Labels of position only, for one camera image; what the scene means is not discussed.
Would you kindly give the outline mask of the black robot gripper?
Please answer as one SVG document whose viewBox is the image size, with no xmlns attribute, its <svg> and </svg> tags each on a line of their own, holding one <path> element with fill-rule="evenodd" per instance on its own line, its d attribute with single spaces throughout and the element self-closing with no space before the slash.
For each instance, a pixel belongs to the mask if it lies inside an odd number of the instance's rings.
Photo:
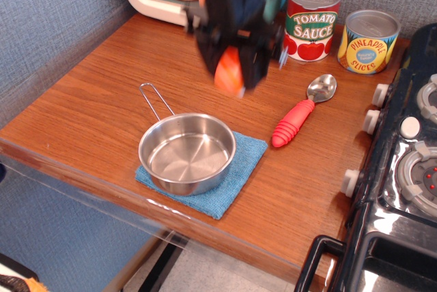
<svg viewBox="0 0 437 292">
<path fill-rule="evenodd" d="M 186 7 L 187 29 L 209 73 L 216 72 L 229 46 L 239 51 L 246 89 L 254 89 L 267 75 L 270 57 L 281 41 L 280 27 L 264 20 L 265 0 L 199 0 Z"/>
</svg>

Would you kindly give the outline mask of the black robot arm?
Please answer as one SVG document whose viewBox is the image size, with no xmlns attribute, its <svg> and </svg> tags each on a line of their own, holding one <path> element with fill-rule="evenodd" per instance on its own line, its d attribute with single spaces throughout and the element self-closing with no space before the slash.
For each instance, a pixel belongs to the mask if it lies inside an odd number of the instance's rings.
<svg viewBox="0 0 437 292">
<path fill-rule="evenodd" d="M 199 0 L 185 9 L 214 85 L 241 97 L 266 77 L 270 61 L 286 62 L 285 28 L 277 20 L 287 0 Z"/>
</svg>

